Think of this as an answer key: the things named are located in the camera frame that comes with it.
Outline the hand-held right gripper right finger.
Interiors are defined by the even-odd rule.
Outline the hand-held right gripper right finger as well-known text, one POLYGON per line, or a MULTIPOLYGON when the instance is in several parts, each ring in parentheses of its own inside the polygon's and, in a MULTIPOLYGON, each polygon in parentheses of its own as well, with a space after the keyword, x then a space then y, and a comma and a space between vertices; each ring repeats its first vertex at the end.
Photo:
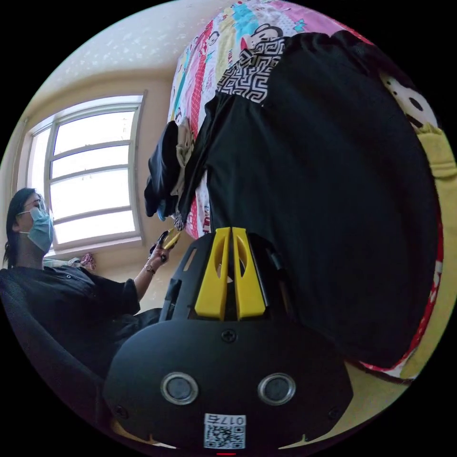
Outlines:
POLYGON ((239 321, 263 316, 266 304, 248 234, 233 228, 234 287, 239 321))

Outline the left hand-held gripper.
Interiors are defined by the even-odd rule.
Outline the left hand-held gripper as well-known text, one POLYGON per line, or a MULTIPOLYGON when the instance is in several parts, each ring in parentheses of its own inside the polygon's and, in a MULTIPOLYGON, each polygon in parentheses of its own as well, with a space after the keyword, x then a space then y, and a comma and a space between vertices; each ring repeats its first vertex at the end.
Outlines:
POLYGON ((164 231, 158 240, 149 250, 149 261, 159 261, 165 263, 168 260, 168 251, 166 248, 174 248, 180 239, 181 234, 175 234, 175 228, 164 231))

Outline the person's left hand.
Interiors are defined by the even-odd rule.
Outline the person's left hand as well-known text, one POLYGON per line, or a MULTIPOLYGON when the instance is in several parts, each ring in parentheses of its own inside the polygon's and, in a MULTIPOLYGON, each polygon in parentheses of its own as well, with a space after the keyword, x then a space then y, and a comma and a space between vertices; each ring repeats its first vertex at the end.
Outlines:
POLYGON ((165 249, 158 244, 152 251, 146 263, 146 270, 156 272, 163 264, 168 262, 169 254, 169 249, 165 249))

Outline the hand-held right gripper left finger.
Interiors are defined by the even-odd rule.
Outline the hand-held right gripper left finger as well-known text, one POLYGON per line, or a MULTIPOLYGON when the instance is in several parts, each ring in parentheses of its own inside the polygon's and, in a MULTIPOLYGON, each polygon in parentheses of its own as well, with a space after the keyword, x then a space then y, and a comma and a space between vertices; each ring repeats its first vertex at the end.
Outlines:
POLYGON ((223 320, 227 298, 229 241, 231 228, 219 228, 214 234, 195 312, 200 318, 223 320))

